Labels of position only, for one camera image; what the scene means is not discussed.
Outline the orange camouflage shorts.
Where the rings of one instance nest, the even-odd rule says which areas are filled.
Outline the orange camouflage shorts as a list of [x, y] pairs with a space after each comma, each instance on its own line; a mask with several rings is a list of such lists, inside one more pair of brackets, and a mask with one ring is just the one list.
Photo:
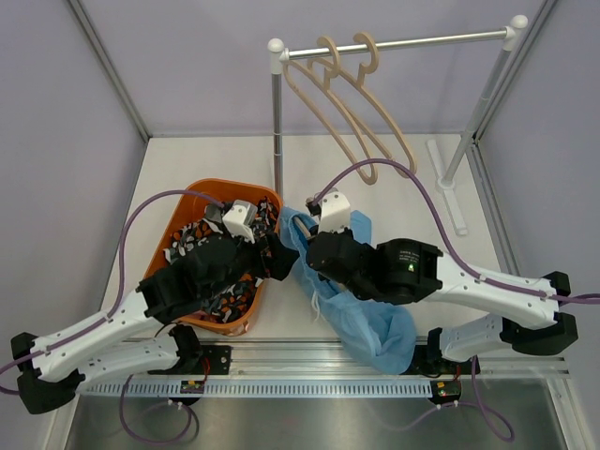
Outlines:
[[284, 279], [297, 258], [278, 239], [278, 206], [269, 197], [251, 205], [253, 242], [233, 236], [222, 222], [231, 210], [232, 204], [208, 203], [204, 215], [173, 232], [162, 249], [163, 260], [184, 273], [187, 290], [199, 302], [189, 314], [195, 321], [242, 320], [263, 280]]

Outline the blue shorts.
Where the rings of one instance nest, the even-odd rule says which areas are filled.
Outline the blue shorts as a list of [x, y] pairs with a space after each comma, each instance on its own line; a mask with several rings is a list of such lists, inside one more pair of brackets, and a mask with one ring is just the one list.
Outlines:
[[324, 318], [339, 337], [344, 350], [356, 361], [383, 374], [406, 372], [413, 360], [416, 328], [409, 310], [374, 300], [362, 301], [331, 281], [321, 281], [308, 267], [308, 240], [298, 226], [311, 228], [315, 220], [288, 206], [279, 215], [284, 246], [299, 252], [291, 276], [300, 285], [318, 317]]

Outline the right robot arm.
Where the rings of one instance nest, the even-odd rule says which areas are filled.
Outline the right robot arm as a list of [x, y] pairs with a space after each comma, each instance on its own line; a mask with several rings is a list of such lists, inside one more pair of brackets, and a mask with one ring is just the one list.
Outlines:
[[395, 306], [447, 303], [484, 317], [427, 335], [425, 361], [445, 372], [474, 355], [503, 349], [533, 356], [557, 355], [578, 340], [573, 315], [560, 310], [552, 280], [472, 275], [437, 247], [407, 238], [375, 247], [351, 231], [318, 232], [307, 244], [307, 265], [359, 300]]

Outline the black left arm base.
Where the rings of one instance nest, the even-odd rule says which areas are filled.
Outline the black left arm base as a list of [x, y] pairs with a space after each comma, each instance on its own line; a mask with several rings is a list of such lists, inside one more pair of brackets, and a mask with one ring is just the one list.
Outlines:
[[233, 348], [228, 345], [202, 345], [198, 360], [161, 370], [150, 370], [151, 375], [228, 375], [230, 373]]

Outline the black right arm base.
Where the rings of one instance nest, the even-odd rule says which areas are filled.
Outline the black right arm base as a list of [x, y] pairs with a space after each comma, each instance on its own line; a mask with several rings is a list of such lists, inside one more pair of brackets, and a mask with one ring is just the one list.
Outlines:
[[414, 348], [412, 361], [406, 371], [408, 375], [421, 375], [430, 379], [441, 376], [468, 376], [472, 373], [472, 361], [462, 363], [433, 357], [428, 354], [426, 345], [417, 344]]

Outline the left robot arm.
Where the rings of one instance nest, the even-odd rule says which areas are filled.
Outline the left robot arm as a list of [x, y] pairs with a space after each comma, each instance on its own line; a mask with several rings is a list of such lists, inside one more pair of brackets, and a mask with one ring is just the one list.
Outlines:
[[298, 257], [298, 251], [285, 247], [274, 232], [255, 243], [211, 235], [142, 280], [115, 309], [103, 309], [45, 337], [15, 336], [11, 349], [20, 371], [17, 394], [22, 404], [31, 414], [43, 414], [111, 379], [141, 372], [195, 371], [203, 349], [187, 325], [137, 344], [123, 341], [198, 311], [202, 301], [221, 295], [244, 275], [283, 280]]

